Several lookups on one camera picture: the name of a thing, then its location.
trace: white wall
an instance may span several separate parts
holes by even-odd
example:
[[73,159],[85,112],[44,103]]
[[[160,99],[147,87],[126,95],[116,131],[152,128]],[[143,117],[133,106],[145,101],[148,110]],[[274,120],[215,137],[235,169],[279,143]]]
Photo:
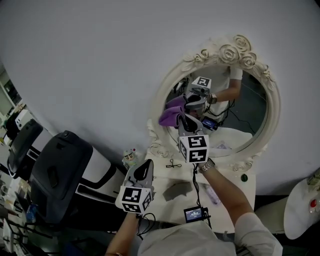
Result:
[[0,58],[25,103],[57,131],[116,152],[109,158],[148,146],[164,76],[187,50],[224,34],[246,35],[279,86],[279,126],[256,164],[258,194],[274,193],[320,165],[313,0],[4,0],[0,10]]

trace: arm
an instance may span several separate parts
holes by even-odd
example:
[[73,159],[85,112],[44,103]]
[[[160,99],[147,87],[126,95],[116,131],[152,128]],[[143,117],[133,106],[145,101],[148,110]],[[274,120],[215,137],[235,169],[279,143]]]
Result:
[[241,80],[230,79],[229,88],[215,93],[217,102],[233,101],[239,98]]
[[138,221],[136,214],[128,213],[126,215],[121,227],[109,244],[105,256],[115,256],[117,253],[123,256],[129,254],[132,240],[136,235]]
[[241,189],[225,178],[216,168],[211,167],[203,173],[203,176],[228,211],[234,226],[240,216],[254,212]]
[[234,242],[247,248],[254,256],[282,255],[282,246],[254,214],[245,194],[216,168],[211,167],[203,176],[227,209],[234,225]]

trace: white vanity table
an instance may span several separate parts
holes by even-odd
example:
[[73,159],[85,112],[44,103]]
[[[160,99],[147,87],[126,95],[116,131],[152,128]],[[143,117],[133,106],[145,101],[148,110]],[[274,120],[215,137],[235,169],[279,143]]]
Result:
[[[197,206],[197,193],[192,183],[193,178],[193,165],[183,161],[174,160],[174,164],[181,164],[181,167],[166,168],[170,165],[170,159],[156,157],[152,154],[147,154],[146,159],[152,159],[154,164],[153,171],[153,187],[155,196],[153,201],[147,208],[147,213],[153,213],[155,219],[160,222],[169,222],[174,224],[186,223],[184,209]],[[230,170],[219,170],[228,180],[239,187],[246,195],[252,208],[255,206],[256,196],[256,175],[253,170],[247,171],[245,174],[248,176],[246,182],[241,181],[243,172],[235,172]],[[199,184],[199,198],[201,205],[207,207],[209,215],[211,215],[210,222],[212,230],[216,233],[234,233],[234,225],[231,222],[229,214],[222,203],[214,205],[207,193],[204,191],[201,184],[209,184],[202,174],[196,175],[196,180]],[[192,191],[187,193],[186,196],[179,195],[176,198],[166,201],[163,193],[172,185],[189,181],[191,183]]]

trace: green knob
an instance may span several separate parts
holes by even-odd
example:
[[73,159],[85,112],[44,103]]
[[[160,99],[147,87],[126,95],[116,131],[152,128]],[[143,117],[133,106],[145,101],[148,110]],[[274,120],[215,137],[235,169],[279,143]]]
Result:
[[241,180],[242,180],[243,182],[246,182],[246,181],[248,180],[248,176],[247,176],[246,174],[242,174],[242,175],[241,175]]

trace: ornate mirror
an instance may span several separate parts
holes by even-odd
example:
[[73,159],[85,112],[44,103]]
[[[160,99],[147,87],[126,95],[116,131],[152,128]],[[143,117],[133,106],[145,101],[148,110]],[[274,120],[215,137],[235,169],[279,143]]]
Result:
[[208,128],[209,156],[217,165],[248,170],[277,127],[280,96],[268,65],[243,35],[209,39],[186,53],[167,74],[152,101],[150,152],[182,159],[177,128],[160,118],[171,103],[184,99],[199,77],[210,80],[210,93],[216,98],[208,98],[201,113],[188,114]]

